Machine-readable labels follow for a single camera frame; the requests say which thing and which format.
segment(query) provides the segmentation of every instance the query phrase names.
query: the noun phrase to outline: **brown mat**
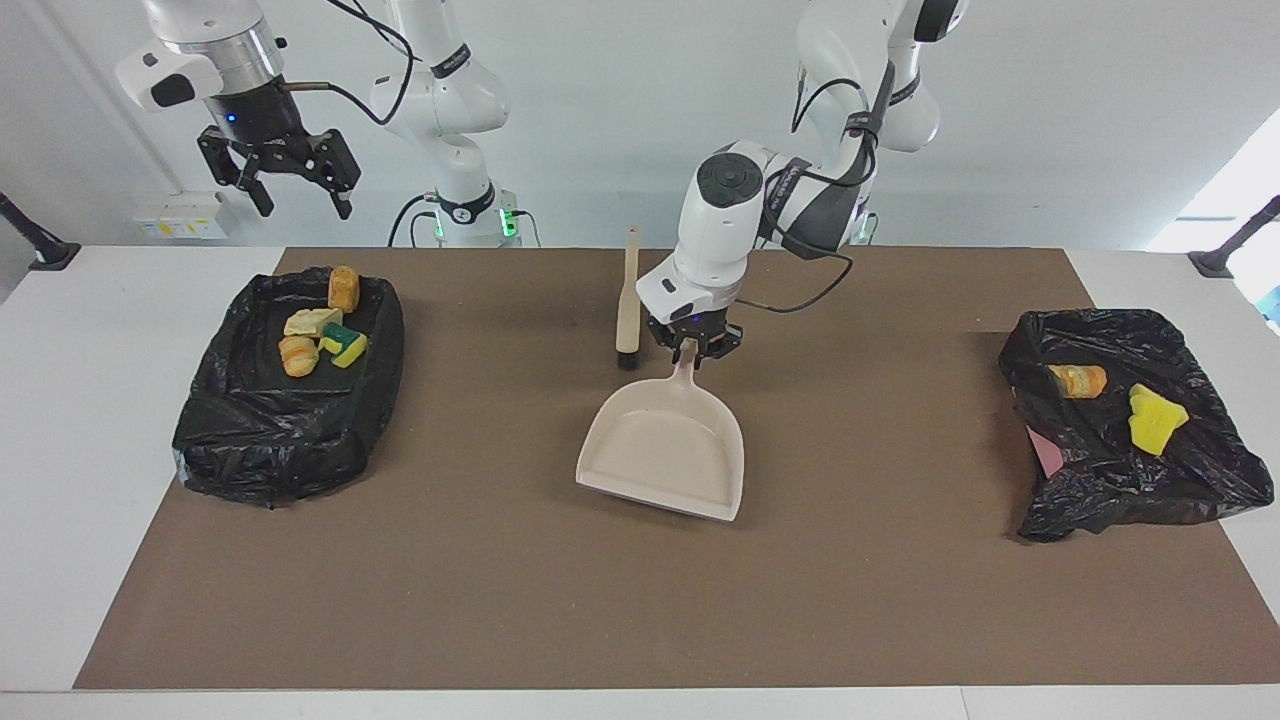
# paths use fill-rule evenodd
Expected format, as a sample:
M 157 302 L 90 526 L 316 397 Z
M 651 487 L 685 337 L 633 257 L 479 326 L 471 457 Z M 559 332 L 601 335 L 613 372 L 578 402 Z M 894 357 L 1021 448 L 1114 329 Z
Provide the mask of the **brown mat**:
M 1012 538 L 1032 461 L 995 359 L 1020 311 L 1089 304 L 1064 254 L 854 256 L 805 313 L 733 310 L 744 346 L 699 373 L 746 438 L 726 525 L 573 483 L 604 398 L 668 372 L 648 342 L 614 369 L 620 251 L 289 250 L 403 300 L 372 465 L 275 511 L 174 486 L 76 687 L 1280 682 L 1216 523 Z M 745 295 L 836 270 L 759 254 Z

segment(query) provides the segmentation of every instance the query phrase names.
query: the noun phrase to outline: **black trash bag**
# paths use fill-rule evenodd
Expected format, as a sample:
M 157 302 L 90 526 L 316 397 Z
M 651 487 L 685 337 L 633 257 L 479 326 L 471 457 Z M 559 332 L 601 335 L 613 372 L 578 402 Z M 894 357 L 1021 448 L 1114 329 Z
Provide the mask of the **black trash bag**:
M 191 383 L 173 437 L 189 489 L 275 507 L 356 479 L 390 421 L 404 356 L 404 318 L 392 284 L 360 279 L 343 325 L 369 336 L 349 368 L 320 363 L 291 378 L 278 343 L 284 322 L 328 305 L 329 268 L 257 275 L 232 301 Z
M 1096 400 L 1062 398 L 1046 365 L 1101 365 L 1106 389 Z M 1018 530 L 1027 539 L 1051 542 L 1116 523 L 1203 523 L 1270 505 L 1275 496 L 1266 465 L 1244 447 L 1183 334 L 1158 313 L 1025 313 L 1000 369 L 1019 416 L 1062 454 L 1062 468 L 1050 477 L 1036 464 L 1032 503 Z M 1135 383 L 1190 415 L 1160 457 L 1134 447 L 1129 434 Z

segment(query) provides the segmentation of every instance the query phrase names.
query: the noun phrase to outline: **yellow sponge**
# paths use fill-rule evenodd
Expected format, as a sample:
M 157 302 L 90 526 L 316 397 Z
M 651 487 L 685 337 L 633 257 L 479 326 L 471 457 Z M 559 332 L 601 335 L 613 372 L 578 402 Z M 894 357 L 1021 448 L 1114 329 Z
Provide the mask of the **yellow sponge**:
M 349 368 L 369 347 L 369 337 L 337 324 L 329 324 L 320 338 L 320 347 L 333 354 L 332 363 L 339 368 Z
M 1185 407 L 1165 400 L 1143 384 L 1129 389 L 1129 406 L 1133 409 L 1133 416 L 1129 418 L 1133 443 L 1156 456 L 1164 455 L 1174 430 L 1190 420 Z

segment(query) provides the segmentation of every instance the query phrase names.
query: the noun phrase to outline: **dustpan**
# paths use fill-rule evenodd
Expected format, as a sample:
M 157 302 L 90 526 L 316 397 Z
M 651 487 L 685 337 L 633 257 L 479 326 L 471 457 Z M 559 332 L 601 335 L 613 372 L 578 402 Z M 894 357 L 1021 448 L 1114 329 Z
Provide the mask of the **dustpan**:
M 742 502 L 742 430 L 727 405 L 694 384 L 696 350 L 667 379 L 620 388 L 577 457 L 577 482 L 677 512 L 732 521 Z

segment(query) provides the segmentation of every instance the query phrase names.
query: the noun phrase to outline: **electrical outlet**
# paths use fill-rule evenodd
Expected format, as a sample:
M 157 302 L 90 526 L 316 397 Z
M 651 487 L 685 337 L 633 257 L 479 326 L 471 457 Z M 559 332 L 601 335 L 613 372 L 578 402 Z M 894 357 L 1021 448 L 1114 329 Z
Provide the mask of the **electrical outlet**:
M 216 192 L 183 192 L 164 202 L 146 202 L 133 214 L 133 223 L 154 240 L 227 240 L 230 214 Z

